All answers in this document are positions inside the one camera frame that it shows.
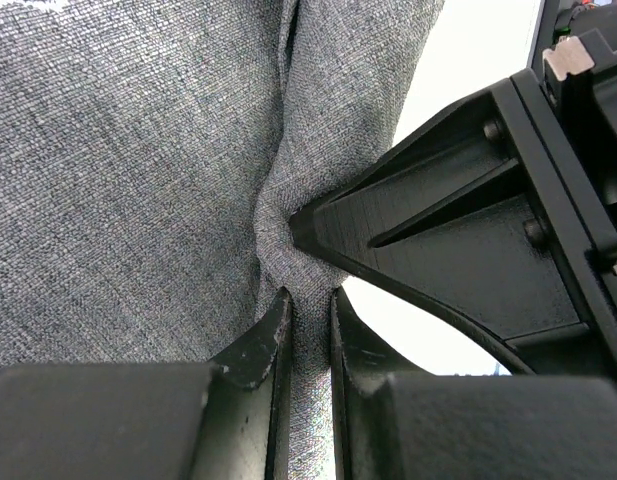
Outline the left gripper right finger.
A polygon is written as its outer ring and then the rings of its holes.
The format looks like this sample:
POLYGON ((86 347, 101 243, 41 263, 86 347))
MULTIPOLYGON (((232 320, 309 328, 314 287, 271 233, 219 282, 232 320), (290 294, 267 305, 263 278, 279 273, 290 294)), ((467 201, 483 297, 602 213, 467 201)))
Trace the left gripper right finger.
POLYGON ((340 479, 617 479, 617 384, 435 376, 331 300, 340 479))

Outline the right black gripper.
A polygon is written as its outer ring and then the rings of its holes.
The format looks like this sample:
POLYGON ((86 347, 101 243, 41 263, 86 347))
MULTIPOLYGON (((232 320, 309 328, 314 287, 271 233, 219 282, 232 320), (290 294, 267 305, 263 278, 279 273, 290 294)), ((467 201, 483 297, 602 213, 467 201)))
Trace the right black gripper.
POLYGON ((525 164, 541 214, 524 228, 550 248, 582 319, 522 345, 617 375, 617 1, 544 2, 529 67, 512 82, 547 157, 525 164), (545 77, 542 52, 570 36, 595 66, 545 77))

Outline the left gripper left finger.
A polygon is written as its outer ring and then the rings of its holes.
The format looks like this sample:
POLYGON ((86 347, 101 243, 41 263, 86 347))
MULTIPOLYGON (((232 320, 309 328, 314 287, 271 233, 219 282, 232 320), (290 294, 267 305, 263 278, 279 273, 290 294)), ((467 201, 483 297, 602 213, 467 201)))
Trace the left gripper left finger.
POLYGON ((0 479, 284 479, 293 305, 203 363, 0 370, 0 479))

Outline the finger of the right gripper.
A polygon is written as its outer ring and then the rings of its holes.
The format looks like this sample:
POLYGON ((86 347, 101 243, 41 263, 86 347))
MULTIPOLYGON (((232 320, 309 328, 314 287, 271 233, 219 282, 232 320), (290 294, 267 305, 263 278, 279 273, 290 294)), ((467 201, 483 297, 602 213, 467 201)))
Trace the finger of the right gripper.
POLYGON ((442 110, 349 184, 294 214, 295 245, 483 344, 589 333, 526 163, 543 149, 516 89, 442 110))

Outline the grey cloth napkin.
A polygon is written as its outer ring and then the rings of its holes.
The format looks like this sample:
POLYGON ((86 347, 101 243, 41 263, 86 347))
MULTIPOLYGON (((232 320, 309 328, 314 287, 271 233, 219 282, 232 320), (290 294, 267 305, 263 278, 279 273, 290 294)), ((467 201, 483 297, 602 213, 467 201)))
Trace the grey cloth napkin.
POLYGON ((439 1, 0 1, 0 368, 203 361, 295 302, 289 475, 335 475, 338 269, 289 217, 392 144, 439 1))

